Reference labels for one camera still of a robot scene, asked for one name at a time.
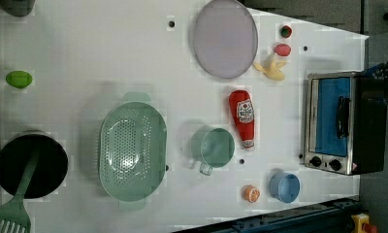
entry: black pot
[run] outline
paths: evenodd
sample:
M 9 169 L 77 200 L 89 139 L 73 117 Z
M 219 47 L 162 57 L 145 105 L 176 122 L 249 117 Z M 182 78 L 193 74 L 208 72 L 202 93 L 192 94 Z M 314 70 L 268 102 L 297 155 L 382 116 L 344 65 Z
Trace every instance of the black pot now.
M 25 17 L 33 11 L 36 0 L 0 0 L 5 12 L 15 17 Z
M 68 170 L 65 150 L 49 135 L 27 132 L 18 135 L 0 151 L 0 185 L 15 195 L 32 151 L 40 157 L 24 198 L 40 198 L 56 190 L 64 181 Z

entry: spatula handle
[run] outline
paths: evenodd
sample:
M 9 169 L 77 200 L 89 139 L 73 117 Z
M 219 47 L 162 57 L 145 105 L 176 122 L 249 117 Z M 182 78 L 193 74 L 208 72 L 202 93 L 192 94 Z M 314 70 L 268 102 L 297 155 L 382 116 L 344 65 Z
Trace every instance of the spatula handle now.
M 24 173 L 22 174 L 21 180 L 19 181 L 16 195 L 13 199 L 24 199 L 25 192 L 30 185 L 31 178 L 33 177 L 34 171 L 36 170 L 37 163 L 39 160 L 38 150 L 33 150 L 28 158 L 27 164 L 25 165 Z

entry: gray floor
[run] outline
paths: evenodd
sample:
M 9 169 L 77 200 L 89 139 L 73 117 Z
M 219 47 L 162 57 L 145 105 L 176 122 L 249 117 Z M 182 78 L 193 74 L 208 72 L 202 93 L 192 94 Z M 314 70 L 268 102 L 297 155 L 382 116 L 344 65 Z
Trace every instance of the gray floor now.
M 388 32 L 388 21 L 382 17 L 388 13 L 388 0 L 367 0 L 365 4 L 365 31 L 369 35 Z
M 361 32 L 361 0 L 242 0 L 247 7 L 287 17 L 299 18 L 342 30 Z M 388 0 L 364 0 L 364 34 L 388 32 Z
M 368 67 L 388 60 L 388 33 L 369 38 Z M 388 113 L 384 171 L 361 176 L 360 200 L 370 210 L 372 222 L 388 232 Z
M 361 0 L 244 0 L 244 4 L 249 8 L 347 31 L 360 32 L 361 30 Z

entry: white tabletop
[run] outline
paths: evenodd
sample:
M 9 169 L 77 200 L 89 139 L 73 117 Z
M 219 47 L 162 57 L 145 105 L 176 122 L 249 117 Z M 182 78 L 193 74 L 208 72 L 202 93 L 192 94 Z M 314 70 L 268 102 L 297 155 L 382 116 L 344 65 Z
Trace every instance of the white tabletop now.
M 17 133 L 37 129 L 69 154 L 63 185 L 26 202 L 33 232 L 172 232 L 358 194 L 359 177 L 308 169 L 298 154 L 307 74 L 362 70 L 366 37 L 250 10 L 259 33 L 257 61 L 266 59 L 275 43 L 291 46 L 290 62 L 282 69 L 286 79 L 277 83 L 250 68 L 221 80 L 202 70 L 191 47 L 193 21 L 207 2 L 37 0 L 28 17 L 1 12 L 2 146 Z M 278 34 L 284 23 L 293 28 L 287 40 Z M 24 90 L 7 85 L 5 76 L 14 70 L 28 71 L 34 82 Z M 254 151 L 241 148 L 229 113 L 227 97 L 236 88 L 252 96 Z M 146 200 L 121 203 L 98 177 L 99 129 L 132 90 L 148 93 L 165 118 L 170 171 Z M 232 161 L 210 177 L 198 172 L 188 149 L 204 124 L 222 126 L 237 139 Z M 301 193 L 292 204 L 269 195 L 267 185 L 277 169 L 300 178 Z M 262 191 L 257 203 L 242 200 L 247 184 Z M 4 191 L 3 202 L 8 199 Z

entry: oven window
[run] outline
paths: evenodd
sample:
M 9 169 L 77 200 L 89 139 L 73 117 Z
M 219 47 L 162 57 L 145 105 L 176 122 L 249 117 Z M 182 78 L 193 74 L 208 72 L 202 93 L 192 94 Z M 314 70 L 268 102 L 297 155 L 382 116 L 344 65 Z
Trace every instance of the oven window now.
M 337 114 L 339 98 L 350 97 L 350 79 L 324 79 L 318 84 L 318 112 L 315 152 L 347 156 L 347 137 L 339 139 Z

